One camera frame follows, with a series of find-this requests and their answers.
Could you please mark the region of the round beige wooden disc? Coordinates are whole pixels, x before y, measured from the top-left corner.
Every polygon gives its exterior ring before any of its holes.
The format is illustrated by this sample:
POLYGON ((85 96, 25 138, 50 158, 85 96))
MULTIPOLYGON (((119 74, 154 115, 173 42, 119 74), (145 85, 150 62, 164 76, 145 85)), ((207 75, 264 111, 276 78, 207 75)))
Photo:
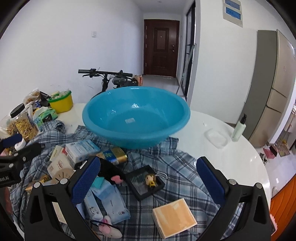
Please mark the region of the round beige wooden disc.
POLYGON ((75 171, 73 169, 61 169, 53 176, 51 183, 54 185, 59 183, 64 178, 70 179, 74 173, 75 171))

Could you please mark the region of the black scrunchie pink bow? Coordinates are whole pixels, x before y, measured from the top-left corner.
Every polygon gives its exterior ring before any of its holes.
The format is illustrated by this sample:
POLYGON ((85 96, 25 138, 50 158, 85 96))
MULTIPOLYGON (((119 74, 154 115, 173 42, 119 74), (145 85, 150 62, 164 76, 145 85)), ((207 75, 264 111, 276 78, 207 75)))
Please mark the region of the black scrunchie pink bow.
POLYGON ((117 168, 117 166, 105 159, 99 157, 96 158, 100 161, 100 170, 97 174, 98 177, 103 177, 111 185, 122 184, 126 181, 125 174, 117 168))

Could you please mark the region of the orange topped white box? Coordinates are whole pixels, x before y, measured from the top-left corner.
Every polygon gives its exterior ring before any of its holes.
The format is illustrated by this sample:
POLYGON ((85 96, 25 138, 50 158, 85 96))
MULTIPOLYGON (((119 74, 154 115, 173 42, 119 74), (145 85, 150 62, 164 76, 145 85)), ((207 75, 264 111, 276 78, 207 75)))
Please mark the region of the orange topped white box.
POLYGON ((156 207, 152 218, 161 238, 168 238, 197 225, 184 198, 156 207))

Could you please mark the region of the clear jar of nuts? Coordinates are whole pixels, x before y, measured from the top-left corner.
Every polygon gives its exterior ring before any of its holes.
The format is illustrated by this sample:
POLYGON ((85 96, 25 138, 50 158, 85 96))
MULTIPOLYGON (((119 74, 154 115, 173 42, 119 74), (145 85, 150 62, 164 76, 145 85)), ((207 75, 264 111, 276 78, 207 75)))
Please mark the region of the clear jar of nuts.
POLYGON ((39 130, 30 118, 23 103, 10 112, 10 117, 13 125, 27 143, 38 135, 39 130))

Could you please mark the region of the orange chair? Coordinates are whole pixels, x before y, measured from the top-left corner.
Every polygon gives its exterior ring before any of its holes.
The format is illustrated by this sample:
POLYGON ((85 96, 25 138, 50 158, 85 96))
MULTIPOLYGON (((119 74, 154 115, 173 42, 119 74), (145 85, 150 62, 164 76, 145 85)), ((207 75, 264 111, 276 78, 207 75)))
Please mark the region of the orange chair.
POLYGON ((295 216, 295 175, 271 199, 270 214, 277 224, 277 231, 271 236, 271 240, 277 240, 295 216))

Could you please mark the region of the white red cream box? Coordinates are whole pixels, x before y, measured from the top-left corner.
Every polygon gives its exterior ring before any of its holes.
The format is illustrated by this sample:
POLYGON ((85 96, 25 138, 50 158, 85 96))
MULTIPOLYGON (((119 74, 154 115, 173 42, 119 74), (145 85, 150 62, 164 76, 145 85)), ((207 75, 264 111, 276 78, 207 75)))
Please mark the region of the white red cream box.
POLYGON ((69 159, 64 147, 56 145, 54 148, 51 157, 50 163, 47 168, 47 171, 50 177, 53 179, 56 173, 62 169, 72 169, 73 167, 70 164, 69 159))

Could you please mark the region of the green tissue pack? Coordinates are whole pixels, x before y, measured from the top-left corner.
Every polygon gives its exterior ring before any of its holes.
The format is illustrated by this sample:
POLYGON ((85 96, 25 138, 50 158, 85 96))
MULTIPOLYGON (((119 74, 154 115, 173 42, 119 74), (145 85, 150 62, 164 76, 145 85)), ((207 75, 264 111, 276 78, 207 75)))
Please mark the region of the green tissue pack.
POLYGON ((48 121, 54 121, 58 117, 56 110, 48 107, 37 109, 33 115, 33 121, 40 128, 48 121))

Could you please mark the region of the blue tissue pack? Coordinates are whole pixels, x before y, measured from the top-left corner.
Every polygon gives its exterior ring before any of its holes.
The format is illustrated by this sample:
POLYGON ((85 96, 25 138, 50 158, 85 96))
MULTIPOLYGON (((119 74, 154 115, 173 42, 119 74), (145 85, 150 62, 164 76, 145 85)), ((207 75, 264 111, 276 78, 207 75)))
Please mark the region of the blue tissue pack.
POLYGON ((112 224, 130 219, 130 212, 118 188, 103 177, 96 177, 84 198, 84 204, 91 220, 103 221, 104 219, 95 197, 101 201, 112 224))

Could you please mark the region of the white blue raison box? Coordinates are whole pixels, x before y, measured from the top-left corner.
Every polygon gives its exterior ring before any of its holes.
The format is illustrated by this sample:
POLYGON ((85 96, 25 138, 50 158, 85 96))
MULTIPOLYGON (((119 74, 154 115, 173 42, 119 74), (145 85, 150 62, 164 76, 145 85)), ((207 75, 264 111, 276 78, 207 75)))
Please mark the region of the white blue raison box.
POLYGON ((73 164, 77 164, 85 161, 90 156, 99 153, 100 148, 97 147, 91 140, 81 140, 66 144, 65 151, 69 160, 73 164))

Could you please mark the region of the yellow green-rimmed container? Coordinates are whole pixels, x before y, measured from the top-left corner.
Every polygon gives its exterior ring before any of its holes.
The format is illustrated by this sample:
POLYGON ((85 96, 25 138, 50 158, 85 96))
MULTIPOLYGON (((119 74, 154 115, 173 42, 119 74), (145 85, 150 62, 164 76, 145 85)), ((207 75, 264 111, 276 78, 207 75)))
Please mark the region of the yellow green-rimmed container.
POLYGON ((72 91, 58 91, 51 95, 48 100, 50 107, 56 111, 56 113, 68 112, 73 107, 72 91))

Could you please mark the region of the gold blue box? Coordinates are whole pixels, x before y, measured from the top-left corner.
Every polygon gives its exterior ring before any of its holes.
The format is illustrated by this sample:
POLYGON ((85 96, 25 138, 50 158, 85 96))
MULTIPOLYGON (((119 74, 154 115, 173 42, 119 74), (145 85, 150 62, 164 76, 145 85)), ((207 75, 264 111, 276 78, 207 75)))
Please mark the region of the gold blue box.
POLYGON ((96 156, 99 158, 105 159, 114 165, 125 163, 128 160, 124 150, 119 147, 114 147, 107 151, 100 152, 96 156))

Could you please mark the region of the clear plastic lid tray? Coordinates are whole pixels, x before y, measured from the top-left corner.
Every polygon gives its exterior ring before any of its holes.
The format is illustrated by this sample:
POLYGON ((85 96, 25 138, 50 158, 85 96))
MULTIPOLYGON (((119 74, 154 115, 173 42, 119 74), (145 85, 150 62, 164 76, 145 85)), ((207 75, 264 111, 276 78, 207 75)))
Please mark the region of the clear plastic lid tray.
POLYGON ((214 145, 217 149, 223 149, 230 143, 230 138, 228 135, 217 131, 215 129, 210 129, 205 132, 205 137, 207 140, 214 145))

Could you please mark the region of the white pump lotion bottle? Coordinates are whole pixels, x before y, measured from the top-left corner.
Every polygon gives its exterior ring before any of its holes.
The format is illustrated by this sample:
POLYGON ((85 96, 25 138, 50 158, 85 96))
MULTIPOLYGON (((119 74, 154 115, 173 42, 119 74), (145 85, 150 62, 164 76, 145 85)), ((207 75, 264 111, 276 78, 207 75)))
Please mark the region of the white pump lotion bottle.
POLYGON ((246 124, 245 124, 246 119, 247 119, 247 115, 243 114, 243 117, 241 118, 241 120, 238 121, 238 123, 236 124, 234 131, 232 133, 232 136, 231 136, 231 140, 233 142, 237 142, 240 139, 240 137, 242 136, 242 134, 246 128, 246 124))

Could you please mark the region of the blue plastic basin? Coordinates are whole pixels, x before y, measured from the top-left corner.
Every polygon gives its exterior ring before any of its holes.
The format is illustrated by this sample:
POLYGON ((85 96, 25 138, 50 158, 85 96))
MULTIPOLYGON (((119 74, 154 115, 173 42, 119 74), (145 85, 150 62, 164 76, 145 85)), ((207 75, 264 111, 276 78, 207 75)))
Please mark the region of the blue plastic basin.
POLYGON ((82 111, 86 128, 125 149, 153 147, 180 131, 191 111, 178 95, 155 87, 123 87, 93 97, 82 111))

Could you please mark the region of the black bicycle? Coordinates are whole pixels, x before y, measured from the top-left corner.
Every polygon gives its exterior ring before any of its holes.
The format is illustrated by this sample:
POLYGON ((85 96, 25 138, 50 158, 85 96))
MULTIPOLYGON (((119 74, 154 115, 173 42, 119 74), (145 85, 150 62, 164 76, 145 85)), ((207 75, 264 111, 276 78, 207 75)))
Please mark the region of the black bicycle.
POLYGON ((137 79, 133 76, 132 73, 125 73, 122 70, 119 72, 109 72, 109 71, 99 71, 94 68, 91 68, 91 69, 79 69, 78 73, 82 74, 83 77, 86 77, 86 76, 90 78, 101 77, 102 90, 99 92, 99 94, 106 92, 110 82, 112 82, 115 88, 139 85, 137 79))

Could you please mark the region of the grey beige refrigerator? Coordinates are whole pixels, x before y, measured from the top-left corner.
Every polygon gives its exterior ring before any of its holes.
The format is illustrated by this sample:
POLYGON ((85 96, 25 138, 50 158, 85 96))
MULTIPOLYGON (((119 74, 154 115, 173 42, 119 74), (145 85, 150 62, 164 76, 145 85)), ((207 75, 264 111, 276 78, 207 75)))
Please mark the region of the grey beige refrigerator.
POLYGON ((244 104, 243 135, 254 147, 269 142, 295 81, 295 50, 279 30, 258 30, 253 77, 244 104))

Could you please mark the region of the dark brown door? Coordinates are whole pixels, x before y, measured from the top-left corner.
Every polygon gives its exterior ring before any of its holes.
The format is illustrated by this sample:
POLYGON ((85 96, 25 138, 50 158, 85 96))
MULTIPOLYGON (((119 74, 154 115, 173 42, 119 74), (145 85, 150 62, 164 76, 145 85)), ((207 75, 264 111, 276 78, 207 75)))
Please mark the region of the dark brown door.
POLYGON ((176 77, 180 22, 144 20, 144 74, 176 77))

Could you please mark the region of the black frame with doll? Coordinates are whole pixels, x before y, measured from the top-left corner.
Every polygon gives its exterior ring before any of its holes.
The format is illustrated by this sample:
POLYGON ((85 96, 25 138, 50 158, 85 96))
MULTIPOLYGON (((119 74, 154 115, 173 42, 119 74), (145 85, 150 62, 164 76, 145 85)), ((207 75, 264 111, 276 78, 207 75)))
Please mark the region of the black frame with doll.
POLYGON ((126 183, 138 201, 142 201, 165 187, 165 183, 149 166, 144 166, 126 175, 126 183))

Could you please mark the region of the wall electrical panel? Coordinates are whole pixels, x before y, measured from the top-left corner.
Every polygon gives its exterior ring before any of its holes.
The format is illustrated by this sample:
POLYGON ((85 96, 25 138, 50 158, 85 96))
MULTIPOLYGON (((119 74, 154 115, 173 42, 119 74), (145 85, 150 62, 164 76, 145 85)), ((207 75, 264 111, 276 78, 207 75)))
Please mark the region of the wall electrical panel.
POLYGON ((242 6, 238 0, 222 0, 223 18, 239 27, 243 27, 242 6))

